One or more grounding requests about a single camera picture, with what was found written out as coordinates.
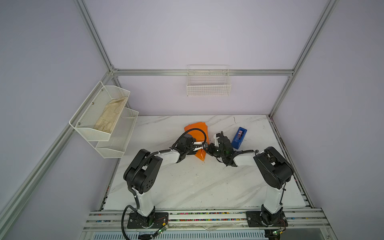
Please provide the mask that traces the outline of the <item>yellow orange wrapping paper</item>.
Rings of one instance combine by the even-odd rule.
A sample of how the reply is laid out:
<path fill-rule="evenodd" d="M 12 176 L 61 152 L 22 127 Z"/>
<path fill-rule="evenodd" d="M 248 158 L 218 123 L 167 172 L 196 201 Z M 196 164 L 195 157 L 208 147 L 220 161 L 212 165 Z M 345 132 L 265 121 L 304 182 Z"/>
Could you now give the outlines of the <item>yellow orange wrapping paper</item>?
<path fill-rule="evenodd" d="M 204 122 L 198 122 L 198 123 L 194 123 L 194 124 L 190 124 L 186 127 L 184 127 L 184 130 L 185 132 L 187 130 L 190 130 L 190 129 L 193 129 L 193 128 L 197 128 L 197 129 L 201 129 L 205 134 L 206 134 L 206 143 L 209 145 L 210 144 L 210 140 L 209 140 L 209 136 L 208 136 L 208 126 L 206 125 L 206 123 Z M 201 133 L 200 131 L 191 131 L 189 132 L 189 134 L 196 139 L 197 142 L 203 142 L 205 137 L 203 135 L 203 133 Z M 201 161 L 205 161 L 205 157 L 206 157 L 206 152 L 202 149 L 198 150 L 197 153 L 195 154 L 195 156 L 200 159 Z"/>

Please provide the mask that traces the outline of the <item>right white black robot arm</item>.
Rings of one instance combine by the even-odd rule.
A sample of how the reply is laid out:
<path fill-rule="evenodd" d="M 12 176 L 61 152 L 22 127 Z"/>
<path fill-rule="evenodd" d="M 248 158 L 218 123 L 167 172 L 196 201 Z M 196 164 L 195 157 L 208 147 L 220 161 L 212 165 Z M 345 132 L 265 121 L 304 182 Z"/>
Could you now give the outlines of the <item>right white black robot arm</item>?
<path fill-rule="evenodd" d="M 291 180 L 294 170 L 290 163 L 274 147 L 263 151 L 236 151 L 230 140 L 223 133 L 215 134 L 215 141 L 204 144 L 204 150 L 210 156 L 230 167 L 258 167 L 261 176 L 268 185 L 262 209 L 270 214 L 276 214 L 283 208 L 285 185 Z"/>

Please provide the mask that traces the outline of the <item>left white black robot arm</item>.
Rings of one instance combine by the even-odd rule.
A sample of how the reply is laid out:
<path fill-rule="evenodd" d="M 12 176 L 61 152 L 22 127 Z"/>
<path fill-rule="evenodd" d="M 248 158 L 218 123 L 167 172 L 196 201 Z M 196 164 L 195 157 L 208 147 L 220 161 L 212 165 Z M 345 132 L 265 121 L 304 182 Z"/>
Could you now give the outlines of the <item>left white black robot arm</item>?
<path fill-rule="evenodd" d="M 207 135 L 200 129 L 192 131 L 201 132 L 203 141 L 184 132 L 176 142 L 168 149 L 150 152 L 141 149 L 127 167 L 123 179 L 126 181 L 128 190 L 133 194 L 136 208 L 134 209 L 142 217 L 148 217 L 155 211 L 150 190 L 153 187 L 162 165 L 173 165 L 181 162 L 187 155 L 194 155 L 199 150 L 208 146 Z"/>

